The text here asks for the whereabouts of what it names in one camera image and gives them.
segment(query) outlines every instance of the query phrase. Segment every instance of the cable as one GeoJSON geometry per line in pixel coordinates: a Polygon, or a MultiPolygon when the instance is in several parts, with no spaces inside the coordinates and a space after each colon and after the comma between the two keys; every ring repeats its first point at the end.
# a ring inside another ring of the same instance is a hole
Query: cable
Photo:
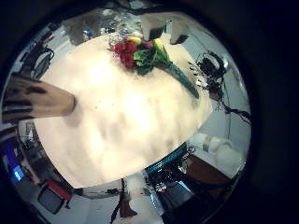
{"type": "Polygon", "coordinates": [[[124,198],[124,181],[123,181],[123,178],[121,179],[121,194],[120,194],[120,200],[119,200],[119,203],[118,205],[116,205],[112,215],[111,215],[111,220],[110,220],[110,224],[112,224],[112,222],[115,220],[116,218],[116,215],[118,214],[118,211],[121,207],[121,202],[123,201],[123,198],[124,198]]]}

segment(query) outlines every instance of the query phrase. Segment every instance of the desk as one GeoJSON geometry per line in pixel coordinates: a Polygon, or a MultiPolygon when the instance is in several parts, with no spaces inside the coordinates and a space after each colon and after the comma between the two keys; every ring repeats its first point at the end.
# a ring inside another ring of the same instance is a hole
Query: desk
{"type": "MultiPolygon", "coordinates": [[[[181,45],[162,42],[170,59],[194,83],[181,45]]],[[[161,69],[139,77],[107,50],[107,36],[85,42],[53,63],[41,78],[73,93],[66,117],[35,119],[51,162],[74,188],[85,188],[140,171],[160,160],[203,124],[212,111],[207,91],[195,99],[161,69]]]]}

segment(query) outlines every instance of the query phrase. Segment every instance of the flower bouquet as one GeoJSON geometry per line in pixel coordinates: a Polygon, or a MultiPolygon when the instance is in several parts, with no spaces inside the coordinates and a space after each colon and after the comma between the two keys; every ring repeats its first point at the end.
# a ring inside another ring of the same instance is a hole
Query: flower bouquet
{"type": "Polygon", "coordinates": [[[193,84],[170,61],[160,39],[144,42],[139,37],[129,36],[123,40],[110,39],[109,46],[126,69],[136,71],[140,76],[146,75],[154,67],[163,69],[179,81],[195,98],[199,98],[198,91],[193,84]]]}

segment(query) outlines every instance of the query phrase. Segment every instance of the red flower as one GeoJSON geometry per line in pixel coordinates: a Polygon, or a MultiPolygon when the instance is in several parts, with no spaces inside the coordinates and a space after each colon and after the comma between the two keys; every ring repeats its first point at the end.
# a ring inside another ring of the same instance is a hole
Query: red flower
{"type": "Polygon", "coordinates": [[[117,55],[120,55],[124,50],[125,46],[122,44],[122,42],[116,43],[113,49],[117,55]]]}
{"type": "Polygon", "coordinates": [[[134,53],[136,50],[135,43],[133,41],[126,41],[125,42],[125,51],[128,53],[134,53]]]}
{"type": "Polygon", "coordinates": [[[121,63],[127,68],[131,69],[134,65],[133,54],[131,53],[123,53],[120,55],[121,63]]]}
{"type": "Polygon", "coordinates": [[[127,69],[131,69],[134,66],[133,53],[135,50],[135,43],[127,40],[124,40],[124,42],[118,42],[113,47],[114,53],[120,57],[121,63],[127,69]]]}

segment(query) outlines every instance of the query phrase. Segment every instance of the floor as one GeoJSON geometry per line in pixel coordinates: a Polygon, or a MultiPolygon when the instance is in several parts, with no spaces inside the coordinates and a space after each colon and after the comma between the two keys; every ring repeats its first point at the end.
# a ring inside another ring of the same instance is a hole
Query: floor
{"type": "MultiPolygon", "coordinates": [[[[168,25],[167,32],[170,30],[171,24],[168,25]]],[[[183,46],[194,59],[197,58],[199,52],[206,50],[206,46],[221,55],[228,55],[225,48],[216,40],[209,38],[208,35],[197,30],[191,30],[191,32],[192,34],[183,46]]],[[[67,35],[65,35],[63,26],[54,32],[54,36],[60,38],[53,38],[48,43],[48,47],[55,52],[52,63],[55,63],[55,61],[63,57],[69,50],[75,48],[70,43],[67,35]]],[[[20,68],[20,65],[16,63],[14,69],[18,70],[18,68],[20,68]]],[[[225,75],[225,84],[227,87],[225,90],[225,102],[233,108],[249,111],[249,99],[244,89],[242,78],[235,72],[235,68],[231,69],[225,75]]],[[[213,102],[214,111],[198,132],[220,139],[229,139],[233,144],[233,149],[246,157],[249,149],[250,126],[234,114],[226,115],[223,111],[215,110],[216,107],[217,103],[213,102]]],[[[212,163],[208,156],[205,157],[203,152],[201,153],[198,154],[199,157],[202,157],[206,162],[212,163]]],[[[62,208],[59,214],[53,215],[37,202],[36,198],[39,188],[32,187],[32,185],[29,187],[29,185],[30,183],[22,181],[21,184],[16,185],[16,188],[21,192],[21,196],[25,201],[34,204],[53,224],[108,223],[119,199],[118,195],[93,200],[74,195],[70,203],[70,210],[62,208]]],[[[118,183],[112,183],[111,186],[101,186],[86,190],[93,196],[94,194],[100,194],[106,189],[118,188],[119,186],[118,183]]]]}

